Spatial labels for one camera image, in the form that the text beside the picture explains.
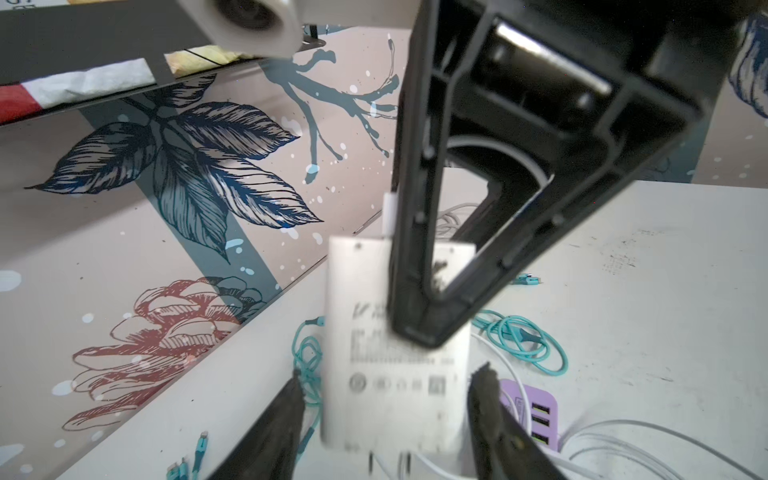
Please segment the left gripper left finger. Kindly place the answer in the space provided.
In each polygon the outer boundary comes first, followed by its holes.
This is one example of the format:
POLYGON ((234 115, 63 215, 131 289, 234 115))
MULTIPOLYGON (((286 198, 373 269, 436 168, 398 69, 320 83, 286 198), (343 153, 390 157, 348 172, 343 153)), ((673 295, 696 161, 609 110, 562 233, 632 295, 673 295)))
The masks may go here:
POLYGON ((291 480, 305 414, 300 371, 281 388, 209 479, 291 480))

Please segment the white charger adapter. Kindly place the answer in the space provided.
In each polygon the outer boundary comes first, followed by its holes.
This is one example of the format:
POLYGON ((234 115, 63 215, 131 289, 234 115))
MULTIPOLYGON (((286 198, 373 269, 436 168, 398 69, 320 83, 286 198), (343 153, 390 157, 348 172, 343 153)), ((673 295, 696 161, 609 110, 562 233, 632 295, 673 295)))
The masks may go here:
POLYGON ((471 328, 435 349, 394 332, 387 300, 396 207, 396 194, 385 194, 378 236, 328 242, 321 439, 352 454, 455 457, 466 430, 471 328))

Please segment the purple power socket strip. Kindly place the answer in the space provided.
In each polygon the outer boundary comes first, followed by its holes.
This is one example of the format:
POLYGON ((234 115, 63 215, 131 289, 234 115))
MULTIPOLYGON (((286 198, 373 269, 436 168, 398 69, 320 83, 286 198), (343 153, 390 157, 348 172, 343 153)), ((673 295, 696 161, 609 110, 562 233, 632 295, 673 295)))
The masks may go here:
MULTIPOLYGON (((510 411, 514 419, 526 420, 523 398, 519 385, 513 379, 500 381, 500 401, 510 411)), ((532 438, 552 451, 559 450, 558 403, 548 391, 532 386, 525 386, 532 415, 532 438)))

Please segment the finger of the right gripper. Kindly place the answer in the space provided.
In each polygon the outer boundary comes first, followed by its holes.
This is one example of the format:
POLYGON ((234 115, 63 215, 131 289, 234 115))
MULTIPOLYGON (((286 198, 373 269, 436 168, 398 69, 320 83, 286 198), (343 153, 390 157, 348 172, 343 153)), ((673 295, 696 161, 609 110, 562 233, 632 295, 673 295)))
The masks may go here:
POLYGON ((740 1, 425 1, 398 105, 388 317, 443 345, 538 256, 669 154, 716 102, 740 1), (443 172, 486 198, 454 235, 475 258, 438 286, 443 172))

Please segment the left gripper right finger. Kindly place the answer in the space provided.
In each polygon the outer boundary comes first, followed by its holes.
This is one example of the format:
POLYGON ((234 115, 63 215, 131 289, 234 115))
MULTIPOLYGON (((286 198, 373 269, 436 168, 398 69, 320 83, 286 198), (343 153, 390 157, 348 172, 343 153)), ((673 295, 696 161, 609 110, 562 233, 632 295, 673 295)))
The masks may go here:
POLYGON ((564 480, 500 401, 500 384, 489 364, 470 378, 467 416, 473 461, 480 480, 564 480))

